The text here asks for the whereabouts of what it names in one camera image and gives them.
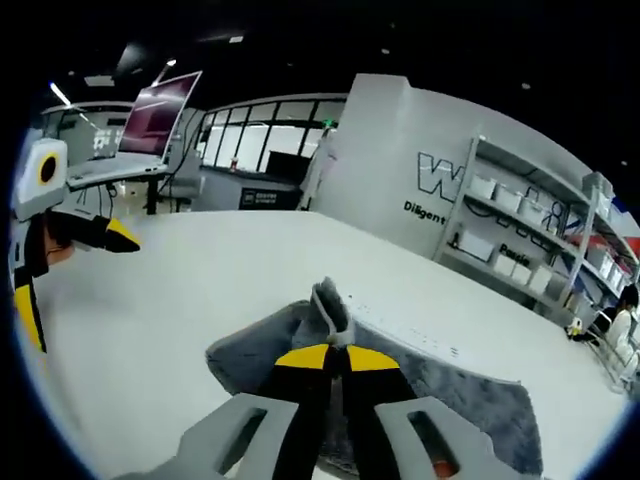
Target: monitor screen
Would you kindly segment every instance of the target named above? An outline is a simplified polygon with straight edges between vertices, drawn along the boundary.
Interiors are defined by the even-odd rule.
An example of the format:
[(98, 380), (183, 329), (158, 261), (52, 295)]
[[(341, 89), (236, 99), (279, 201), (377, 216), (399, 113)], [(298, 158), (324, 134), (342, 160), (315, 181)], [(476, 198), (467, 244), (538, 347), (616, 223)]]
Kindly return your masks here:
[(127, 119), (118, 151), (163, 157), (200, 73), (172, 78), (142, 89)]
[(265, 173), (300, 185), (307, 174), (310, 158), (290, 153), (271, 152)]

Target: wall lettering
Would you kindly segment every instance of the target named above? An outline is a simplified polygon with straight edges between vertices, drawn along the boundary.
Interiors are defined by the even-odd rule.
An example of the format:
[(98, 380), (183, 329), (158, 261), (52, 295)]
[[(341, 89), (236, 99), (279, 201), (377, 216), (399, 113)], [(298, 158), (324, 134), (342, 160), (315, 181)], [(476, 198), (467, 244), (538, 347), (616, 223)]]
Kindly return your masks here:
[(514, 262), (519, 263), (520, 265), (524, 265), (525, 267), (528, 267), (531, 263), (526, 255), (511, 250), (506, 243), (500, 245), (500, 253), (509, 257)]
[(410, 202), (408, 200), (404, 202), (404, 209), (407, 212), (415, 213), (418, 217), (420, 217), (421, 220), (425, 220), (425, 219), (431, 220), (432, 222), (436, 222), (441, 225), (444, 225), (445, 223), (447, 223), (447, 217), (435, 214), (433, 212), (429, 212), (424, 208), (422, 208), (421, 205)]
[(460, 191), (464, 167), (454, 169), (453, 163), (443, 158), (436, 162), (433, 155), (418, 152), (418, 189), (433, 195), (438, 191), (440, 198), (453, 203)]

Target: gray towel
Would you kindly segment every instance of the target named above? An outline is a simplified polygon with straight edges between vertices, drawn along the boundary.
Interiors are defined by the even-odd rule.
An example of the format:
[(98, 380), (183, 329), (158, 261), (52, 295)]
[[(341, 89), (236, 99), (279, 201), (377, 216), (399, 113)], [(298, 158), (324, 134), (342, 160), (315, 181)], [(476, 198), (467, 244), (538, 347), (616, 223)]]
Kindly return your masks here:
[[(419, 355), (357, 324), (330, 281), (314, 285), (313, 292), (311, 302), (288, 305), (207, 349), (209, 369), (229, 393), (255, 393), (276, 360), (292, 348), (326, 343), (328, 337), (332, 343), (355, 343), (395, 359), (418, 396), (436, 397), (486, 432), (493, 441), (496, 457), (504, 463), (520, 473), (542, 473), (540, 434), (531, 400), (522, 385), (482, 377)], [(318, 302), (331, 305), (318, 306)], [(323, 312), (333, 312), (348, 324), (337, 321), (332, 329), (323, 321), (327, 318)], [(328, 464), (355, 474), (341, 399), (341, 384), (337, 381), (320, 456)]]

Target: white table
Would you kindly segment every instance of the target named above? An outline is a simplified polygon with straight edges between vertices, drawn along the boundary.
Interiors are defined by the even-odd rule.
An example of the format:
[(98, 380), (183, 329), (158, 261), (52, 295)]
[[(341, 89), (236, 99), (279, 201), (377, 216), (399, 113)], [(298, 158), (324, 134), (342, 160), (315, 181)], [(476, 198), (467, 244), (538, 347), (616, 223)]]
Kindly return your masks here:
[(69, 436), (103, 476), (173, 455), (184, 431), (229, 398), (205, 349), (308, 298), (325, 275), (395, 337), (416, 343), (411, 332), (423, 332), (455, 346), (478, 373), (521, 380), (553, 480), (575, 478), (627, 405), (588, 348), (557, 326), (319, 214), (183, 213), (125, 223), (140, 252), (78, 252), (36, 283), (50, 349), (48, 377), (38, 370), (37, 381), (71, 413)]

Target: person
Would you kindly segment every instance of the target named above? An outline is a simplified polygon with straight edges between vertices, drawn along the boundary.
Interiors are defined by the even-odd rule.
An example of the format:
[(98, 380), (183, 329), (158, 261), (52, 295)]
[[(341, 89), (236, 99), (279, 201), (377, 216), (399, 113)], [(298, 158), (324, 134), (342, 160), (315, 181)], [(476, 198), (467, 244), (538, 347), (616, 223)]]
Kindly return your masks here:
[(631, 312), (637, 306), (638, 289), (635, 285), (627, 285), (615, 307), (602, 310), (585, 333), (570, 338), (575, 342), (593, 342), (598, 345), (598, 338), (604, 335), (609, 345), (615, 348), (621, 338), (629, 336)]
[(309, 210), (309, 205), (318, 193), (322, 180), (337, 160), (332, 142), (332, 132), (333, 129), (330, 126), (325, 127), (322, 137), (318, 140), (318, 146), (311, 156), (309, 168), (307, 168), (304, 180), (300, 184), (302, 196), (298, 203), (298, 210)]

